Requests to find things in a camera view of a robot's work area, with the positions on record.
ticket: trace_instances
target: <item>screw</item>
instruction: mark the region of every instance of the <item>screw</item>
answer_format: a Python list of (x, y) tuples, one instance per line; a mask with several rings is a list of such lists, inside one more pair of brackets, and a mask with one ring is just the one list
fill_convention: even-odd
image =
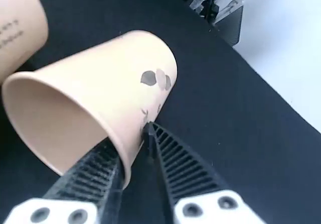
[(83, 209), (72, 212), (68, 217), (69, 224), (84, 224), (87, 221), (88, 214)]
[(221, 209), (236, 209), (238, 207), (237, 202), (229, 196), (222, 196), (218, 200), (218, 204)]
[(45, 219), (47, 219), (47, 217), (49, 216), (50, 210), (47, 207), (42, 207), (36, 211), (34, 211), (34, 213), (32, 213), (30, 220), (33, 223), (39, 223), (44, 221)]
[(183, 207), (183, 214), (186, 217), (199, 217), (203, 214), (203, 211), (197, 204), (189, 203)]

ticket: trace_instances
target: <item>paper cup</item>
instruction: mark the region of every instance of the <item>paper cup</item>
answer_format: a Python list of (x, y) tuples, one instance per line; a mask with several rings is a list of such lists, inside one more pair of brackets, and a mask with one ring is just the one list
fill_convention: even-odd
[(11, 75), (3, 101), (22, 140), (60, 175), (108, 136), (122, 159), (126, 187), (142, 128), (156, 119), (176, 77), (168, 46), (134, 31)]
[(39, 0), (0, 0), (0, 83), (37, 52), (48, 37)]

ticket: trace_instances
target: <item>white wall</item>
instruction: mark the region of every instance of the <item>white wall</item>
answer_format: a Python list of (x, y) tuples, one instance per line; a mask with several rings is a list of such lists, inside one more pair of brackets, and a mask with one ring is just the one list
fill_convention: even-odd
[(235, 49), (321, 132), (321, 0), (246, 0)]

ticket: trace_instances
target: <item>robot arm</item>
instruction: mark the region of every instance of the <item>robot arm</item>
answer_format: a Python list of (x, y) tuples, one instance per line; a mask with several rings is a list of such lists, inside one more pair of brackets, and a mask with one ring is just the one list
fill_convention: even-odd
[[(170, 132), (150, 122), (143, 141), (157, 170), (166, 223), (264, 223), (212, 166)], [(16, 206), (4, 223), (117, 223), (123, 181), (120, 157), (105, 139), (43, 198)]]

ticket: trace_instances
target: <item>black fabric surface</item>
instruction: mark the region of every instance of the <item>black fabric surface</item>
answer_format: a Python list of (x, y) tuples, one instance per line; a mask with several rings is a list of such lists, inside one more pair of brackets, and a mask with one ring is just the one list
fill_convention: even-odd
[[(321, 135), (181, 0), (41, 0), (50, 36), (39, 68), (129, 30), (161, 37), (178, 79), (157, 122), (189, 143), (268, 223), (321, 223)], [(0, 220), (57, 179), (0, 114)], [(140, 153), (119, 223), (164, 223), (153, 168)]]

